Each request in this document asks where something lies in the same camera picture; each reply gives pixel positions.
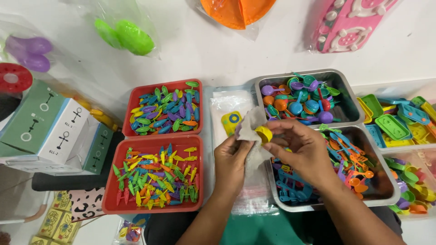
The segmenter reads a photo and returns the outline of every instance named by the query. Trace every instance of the black object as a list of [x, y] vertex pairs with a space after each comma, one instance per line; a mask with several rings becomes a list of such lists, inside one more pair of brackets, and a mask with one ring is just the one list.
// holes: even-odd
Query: black object
[[110, 168], [112, 167], [112, 160], [115, 155], [115, 149], [118, 146], [118, 143], [123, 140], [123, 133], [115, 132], [113, 134], [101, 174], [53, 176], [44, 173], [35, 173], [32, 178], [32, 189], [34, 191], [70, 191], [106, 187]]
[[5, 120], [20, 105], [21, 99], [9, 94], [0, 93], [0, 122]]

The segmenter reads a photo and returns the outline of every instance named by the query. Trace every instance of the red plastic lid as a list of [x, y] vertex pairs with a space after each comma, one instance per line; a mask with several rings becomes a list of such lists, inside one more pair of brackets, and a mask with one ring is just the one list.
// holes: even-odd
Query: red plastic lid
[[0, 92], [23, 92], [32, 85], [33, 77], [24, 66], [0, 63]]

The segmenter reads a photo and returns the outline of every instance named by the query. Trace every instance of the green box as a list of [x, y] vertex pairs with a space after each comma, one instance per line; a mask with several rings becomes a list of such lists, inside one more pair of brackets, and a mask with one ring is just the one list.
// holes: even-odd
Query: green box
[[31, 88], [0, 132], [0, 157], [38, 153], [65, 97], [45, 82], [34, 80]]
[[103, 123], [100, 123], [97, 133], [94, 135], [91, 148], [89, 149], [86, 161], [82, 165], [84, 171], [100, 174], [105, 162], [106, 154], [112, 139], [113, 132]]

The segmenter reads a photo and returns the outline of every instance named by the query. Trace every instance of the orange plastic toy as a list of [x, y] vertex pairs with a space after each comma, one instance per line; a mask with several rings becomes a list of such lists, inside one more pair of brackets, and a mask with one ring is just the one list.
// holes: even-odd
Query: orange plastic toy
[[262, 18], [276, 0], [222, 0], [220, 6], [213, 0], [201, 0], [206, 13], [218, 23], [236, 30], [244, 30]]

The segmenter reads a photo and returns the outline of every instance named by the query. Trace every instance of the right hand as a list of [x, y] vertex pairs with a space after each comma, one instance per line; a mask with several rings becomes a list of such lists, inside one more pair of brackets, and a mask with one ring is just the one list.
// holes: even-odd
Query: right hand
[[[342, 182], [333, 170], [326, 144], [322, 135], [294, 119], [276, 120], [266, 125], [273, 135], [283, 134], [283, 138], [273, 138], [263, 147], [283, 164], [293, 170], [319, 191], [334, 188]], [[292, 152], [282, 147], [289, 147]]]

